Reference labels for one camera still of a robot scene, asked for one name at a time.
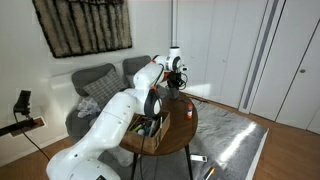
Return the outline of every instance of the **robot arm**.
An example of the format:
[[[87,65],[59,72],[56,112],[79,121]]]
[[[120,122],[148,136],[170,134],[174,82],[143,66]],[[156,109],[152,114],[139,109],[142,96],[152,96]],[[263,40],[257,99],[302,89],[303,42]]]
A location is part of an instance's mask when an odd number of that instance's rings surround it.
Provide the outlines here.
[[[181,66],[180,49],[169,56],[157,56],[134,76],[135,89],[118,92],[105,106],[89,132],[75,145],[57,153],[47,166],[51,180],[119,180],[120,177],[98,157],[106,149],[118,146],[134,113],[153,116],[160,112],[160,99],[152,86],[159,84],[165,71]]]

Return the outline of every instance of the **black cable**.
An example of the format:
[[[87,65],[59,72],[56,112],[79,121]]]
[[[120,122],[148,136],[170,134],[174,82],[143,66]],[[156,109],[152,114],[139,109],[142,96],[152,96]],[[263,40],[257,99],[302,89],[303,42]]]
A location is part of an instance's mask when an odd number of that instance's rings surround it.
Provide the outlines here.
[[[156,175],[157,175],[157,170],[158,170],[158,159],[159,159],[159,156],[157,156],[157,160],[156,160],[156,168],[154,170],[154,176],[153,176],[153,180],[156,179]]]
[[[188,80],[189,80],[189,79],[188,79],[188,76],[187,76],[186,74],[184,74],[184,73],[181,73],[181,74],[186,77],[186,81],[180,79],[180,81],[179,81],[179,86],[180,86],[180,87],[183,86],[183,88],[179,88],[179,90],[184,90],[184,89],[187,87],[187,83],[188,83]]]
[[[162,114],[162,102],[160,101],[160,97],[158,96],[158,94],[156,93],[156,96],[157,96],[157,98],[159,99],[159,105],[160,105],[160,132],[159,132],[159,137],[160,137],[160,139],[161,139],[161,132],[162,132],[162,123],[163,122],[161,122],[161,118],[163,119],[163,114]],[[153,175],[153,179],[155,180],[156,179],[156,175],[157,175],[157,170],[158,170],[158,158],[159,158],[159,156],[157,156],[157,160],[156,160],[156,168],[155,168],[155,170],[154,170],[154,175]]]
[[[14,118],[16,119],[16,122],[19,123],[15,112],[13,112],[13,115],[14,115]],[[44,152],[42,151],[42,149],[40,149],[39,146],[37,146],[37,144],[34,143],[34,142],[26,135],[26,133],[23,131],[23,129],[22,129],[21,127],[20,127],[20,131],[22,132],[22,134],[23,134],[34,146],[36,146],[36,147],[39,149],[39,151],[40,151],[44,156],[46,156],[46,158],[48,159],[48,161],[50,161],[49,156],[46,155],[46,153],[44,153]]]
[[[160,72],[160,74],[158,75],[158,78],[157,78],[157,80],[154,82],[154,85],[153,86],[156,86],[157,85],[157,83],[158,83],[158,80],[159,80],[159,78],[160,78],[160,76],[161,76],[161,74],[162,74],[162,72],[163,72],[163,70],[164,70],[164,66],[162,65],[162,64],[159,64],[159,65],[161,65],[162,66],[162,69],[161,69],[161,72]]]
[[[143,155],[142,155],[142,150],[143,150],[143,145],[144,145],[144,139],[145,139],[145,135],[143,135],[143,139],[142,139],[142,144],[141,144],[141,148],[140,148],[140,155],[141,155],[141,157],[140,157],[140,176],[141,176],[141,179],[143,180],[143,174],[142,174],[142,157],[143,157]]]

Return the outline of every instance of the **wooden floor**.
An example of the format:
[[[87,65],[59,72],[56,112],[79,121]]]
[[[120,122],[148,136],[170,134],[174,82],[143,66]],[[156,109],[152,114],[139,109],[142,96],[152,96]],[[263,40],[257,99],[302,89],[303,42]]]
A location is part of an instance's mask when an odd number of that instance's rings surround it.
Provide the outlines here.
[[[211,104],[243,115],[269,128],[269,133],[255,171],[254,179],[320,180],[320,135],[274,123],[256,115],[217,103]],[[56,152],[72,145],[69,138],[43,150],[52,157]],[[0,168],[0,179],[48,179],[47,159],[38,151]]]

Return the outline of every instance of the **wall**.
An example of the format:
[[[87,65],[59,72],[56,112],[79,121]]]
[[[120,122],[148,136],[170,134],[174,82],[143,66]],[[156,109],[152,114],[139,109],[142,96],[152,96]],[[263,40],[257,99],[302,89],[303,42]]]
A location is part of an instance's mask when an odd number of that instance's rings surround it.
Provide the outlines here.
[[[0,127],[14,123],[12,107],[21,89],[32,91],[32,114],[46,126],[27,133],[41,147],[66,136],[65,119],[49,79],[103,63],[119,64],[128,57],[167,54],[170,46],[170,1],[130,1],[133,48],[67,59],[54,59],[38,23],[32,1],[2,0],[0,6]],[[0,137],[0,166],[35,151],[25,137]]]

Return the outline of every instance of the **wooden box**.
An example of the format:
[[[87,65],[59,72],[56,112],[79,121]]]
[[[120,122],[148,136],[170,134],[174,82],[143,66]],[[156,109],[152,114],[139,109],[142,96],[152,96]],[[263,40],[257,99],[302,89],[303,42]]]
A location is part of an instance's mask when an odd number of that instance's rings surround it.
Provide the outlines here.
[[[162,138],[164,137],[164,135],[166,134],[166,132],[168,131],[169,129],[169,126],[170,126],[170,112],[168,111],[162,111],[162,119],[163,119],[163,122],[162,122],[162,129],[158,129],[156,131],[156,133],[152,136],[152,137],[149,137],[149,136],[145,136],[144,138],[144,142],[143,142],[143,151],[145,152],[148,152],[148,153],[154,153]],[[133,132],[133,131],[129,131],[129,129],[131,129],[132,125],[137,122],[137,121],[140,121],[142,119],[142,116],[134,116],[131,124],[129,125],[129,128],[127,130],[127,132],[125,133],[123,139],[122,139],[122,143],[125,143],[125,144],[128,144],[130,146],[133,146],[134,148],[137,148],[137,149],[141,149],[142,147],[142,141],[143,141],[143,136],[142,135],[139,135],[138,133],[136,132]]]

